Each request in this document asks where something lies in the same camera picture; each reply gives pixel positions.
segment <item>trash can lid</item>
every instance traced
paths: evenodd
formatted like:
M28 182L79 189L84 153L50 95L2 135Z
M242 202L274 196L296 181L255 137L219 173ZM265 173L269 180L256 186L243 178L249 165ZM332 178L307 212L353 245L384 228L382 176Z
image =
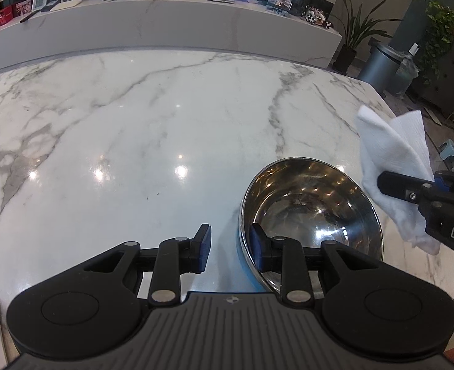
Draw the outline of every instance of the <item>trash can lid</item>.
M374 45L381 53L387 55L389 58L392 60L397 60L401 63L401 61L406 57L405 53L402 53L401 51L396 51L394 48L388 46L387 44L384 43L376 43Z

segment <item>bowl rim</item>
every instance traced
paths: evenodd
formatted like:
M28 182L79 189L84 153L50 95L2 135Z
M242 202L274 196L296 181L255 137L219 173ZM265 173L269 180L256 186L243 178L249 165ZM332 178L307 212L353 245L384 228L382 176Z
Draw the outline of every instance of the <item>bowl rim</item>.
M260 273L256 267L255 267L255 264L254 264L254 260L252 259L252 256L251 256L251 253L249 252L249 248L247 246L247 240L246 240L246 233L244 232L244 211L245 211L245 208L246 208L246 199L247 199L247 194L250 192L252 186L254 185L254 183L256 182L256 180L260 177L261 174L263 174L267 169L269 169L270 167L272 167L273 165L275 164L278 164L278 163L281 163L283 161L289 161L289 160L310 160L310 161L313 161L313 162L317 162L317 163L321 163L321 164L325 164L337 171L339 171L340 173L342 173L348 180L350 180L351 182L354 183L354 185L357 186L358 190L361 191L362 195L364 196L364 198L368 201L369 205L371 206L371 209L372 209L372 212L374 213L374 218L376 219L377 223L378 223L378 227L379 227L379 236L381 238L381 246L383 247L381 249L381 257L379 258L380 261L383 261L383 257L384 257L384 239L383 239L383 228L381 227L381 223L379 222L379 217L378 217L378 214L376 213L376 210L374 209L374 206L371 202L371 200L368 198L368 196L366 195L366 193L362 190L362 188L356 183L356 181L354 181L352 178L350 178L347 174L345 174L343 171L339 170L338 168L336 168L335 166L331 165L331 164L328 164L324 161L321 161L321 160L318 160L318 159L315 159L315 158L311 158L311 157L298 157L298 156L294 156L294 157L286 157L286 158L282 158L282 159L278 159L270 164L268 164L267 166L265 166L261 171L259 171L256 176L252 179L252 181L250 182L249 184L249 187L247 188L246 192L244 193L244 196L242 198L242 201L241 201L241 206L240 206L240 209L239 209L239 220L238 220L238 235L239 235L239 240L241 242L241 248L242 248L242 253L244 255L244 259L246 260L247 262L247 265L249 267L249 269L251 270L251 273L255 276L255 278L257 279L257 281L263 286L263 288L265 288L267 291L274 291L276 292L273 288L271 288L270 284L267 282L267 280L263 277L262 273Z

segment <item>clear plastic bag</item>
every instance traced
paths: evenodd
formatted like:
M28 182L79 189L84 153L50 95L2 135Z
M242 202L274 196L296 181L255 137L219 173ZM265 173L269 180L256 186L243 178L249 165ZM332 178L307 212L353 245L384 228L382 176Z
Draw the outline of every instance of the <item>clear plastic bag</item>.
M386 90L402 100L405 92L417 76L419 76L419 69L413 62L413 56L408 54L401 62L400 68L396 71Z

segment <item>potted plant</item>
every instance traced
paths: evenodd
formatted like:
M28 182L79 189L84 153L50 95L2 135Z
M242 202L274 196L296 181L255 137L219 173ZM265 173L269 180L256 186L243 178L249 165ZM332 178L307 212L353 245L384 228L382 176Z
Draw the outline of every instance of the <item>potted plant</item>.
M417 56L420 77L416 80L424 85L432 82L431 77L438 77L440 69L437 60L448 53L454 42L454 9L441 5L438 1L429 1L426 14L431 20L426 33L419 43L421 50Z
M357 46L368 36L378 35L383 37L391 38L391 36L386 33L386 31L375 29L374 27L381 22L386 21L401 21L401 19L373 19L370 15L376 11L379 7L381 7L387 0L381 1L378 5L376 5L369 14L364 18L362 17L362 4L358 8L357 14L354 14L354 6L352 4L352 0L349 0L347 4L347 0L343 0L343 4L345 5L345 9L347 10L347 23L344 23L341 19L336 17L335 15L331 15L332 17L336 18L337 21L340 21L344 28L344 45L342 46L340 53L338 54L336 61L333 63L333 69L339 73L344 75L347 74L347 69L349 65L354 60L355 56L357 55L357 51L355 49Z

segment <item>ribbed black surface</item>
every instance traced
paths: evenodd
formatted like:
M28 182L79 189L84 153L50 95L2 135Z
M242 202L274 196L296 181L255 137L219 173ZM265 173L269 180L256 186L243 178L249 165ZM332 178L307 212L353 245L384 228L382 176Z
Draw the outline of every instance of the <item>ribbed black surface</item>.
M307 310L281 305L273 294L191 293L182 305L154 310L123 346L77 362L23 355L11 370L134 369L454 369L442 356L380 363L347 352Z

